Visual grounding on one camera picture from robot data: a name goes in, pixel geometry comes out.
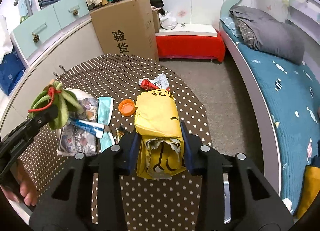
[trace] red cloth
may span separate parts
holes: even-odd
[[[217,37],[210,36],[157,36],[158,53],[161,57],[192,56],[217,59],[222,62],[226,53],[223,39],[218,32]]]

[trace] plaid cloth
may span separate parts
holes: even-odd
[[[258,50],[255,46],[254,37],[253,37],[253,31],[241,20],[236,20],[236,23],[239,27],[239,30],[241,32],[241,35],[243,37],[244,43],[255,50]]]

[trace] butterfly decal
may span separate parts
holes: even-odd
[[[186,14],[187,14],[186,11],[180,11],[180,12],[177,13],[177,15],[178,15],[179,17],[183,17],[183,16],[185,16]]]

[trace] floor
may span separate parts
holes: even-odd
[[[245,84],[229,52],[222,64],[208,60],[165,60],[206,107],[213,147],[247,154],[263,170],[259,129]]]

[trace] green fabric toy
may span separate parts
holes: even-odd
[[[49,122],[52,130],[64,127],[69,118],[69,112],[83,113],[83,107],[78,103],[76,95],[69,90],[62,88],[62,83],[54,81],[47,86],[34,100],[31,109],[28,111],[30,117],[34,117],[36,113],[45,110],[52,104],[58,107],[58,116]]]

